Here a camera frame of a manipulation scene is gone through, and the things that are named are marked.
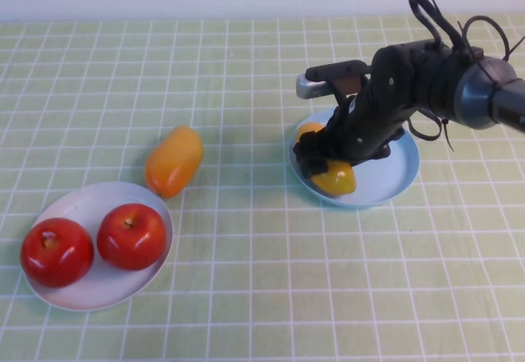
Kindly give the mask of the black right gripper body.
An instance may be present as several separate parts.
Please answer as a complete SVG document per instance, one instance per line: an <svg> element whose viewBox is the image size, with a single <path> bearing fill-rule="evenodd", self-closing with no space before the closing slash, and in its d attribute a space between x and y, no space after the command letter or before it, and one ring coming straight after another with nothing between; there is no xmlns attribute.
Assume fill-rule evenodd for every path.
<svg viewBox="0 0 525 362"><path fill-rule="evenodd" d="M336 159L364 163L415 112L413 88L421 44L381 48L372 59L371 77L350 85L330 82L338 108L327 123L334 134Z"/></svg>

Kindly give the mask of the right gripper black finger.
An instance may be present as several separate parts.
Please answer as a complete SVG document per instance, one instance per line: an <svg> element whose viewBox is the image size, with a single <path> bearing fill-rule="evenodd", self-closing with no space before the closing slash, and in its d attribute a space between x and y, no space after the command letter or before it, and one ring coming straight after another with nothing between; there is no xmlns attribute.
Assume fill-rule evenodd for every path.
<svg viewBox="0 0 525 362"><path fill-rule="evenodd" d="M371 156L373 160L388 158L390 156L390 142L399 140L405 135L405 130L396 130L383 144L378 147Z"/></svg>
<svg viewBox="0 0 525 362"><path fill-rule="evenodd" d="M328 171L328 161L336 159L334 138L328 130L299 132L293 153L304 178Z"/></svg>

